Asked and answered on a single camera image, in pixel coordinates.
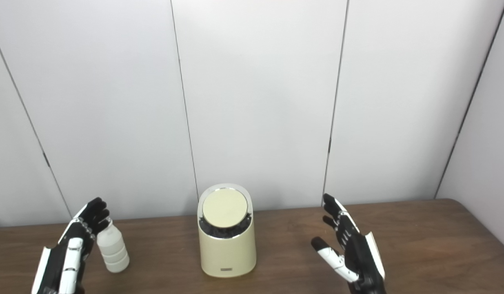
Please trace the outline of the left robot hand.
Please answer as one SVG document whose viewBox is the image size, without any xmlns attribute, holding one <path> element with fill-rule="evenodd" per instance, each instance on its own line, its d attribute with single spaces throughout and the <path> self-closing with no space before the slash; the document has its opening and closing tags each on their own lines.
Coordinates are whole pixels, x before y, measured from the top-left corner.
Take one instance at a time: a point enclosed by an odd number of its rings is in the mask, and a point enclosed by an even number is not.
<svg viewBox="0 0 504 294">
<path fill-rule="evenodd" d="M 110 212 L 100 197 L 71 219 L 53 248 L 44 247 L 32 294 L 84 294 L 82 279 L 97 235 L 109 225 Z"/>
</svg>

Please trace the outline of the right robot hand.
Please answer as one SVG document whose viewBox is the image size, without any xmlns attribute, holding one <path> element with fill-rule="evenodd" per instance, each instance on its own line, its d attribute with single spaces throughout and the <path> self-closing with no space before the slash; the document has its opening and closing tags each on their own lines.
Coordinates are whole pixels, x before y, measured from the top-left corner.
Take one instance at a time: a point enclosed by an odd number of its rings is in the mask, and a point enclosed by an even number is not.
<svg viewBox="0 0 504 294">
<path fill-rule="evenodd" d="M 362 234 L 345 207 L 333 196 L 323 194 L 328 212 L 323 222 L 332 227 L 343 254 L 321 237 L 311 240 L 313 249 L 349 285 L 351 294 L 385 294 L 385 269 L 373 233 Z"/>
</svg>

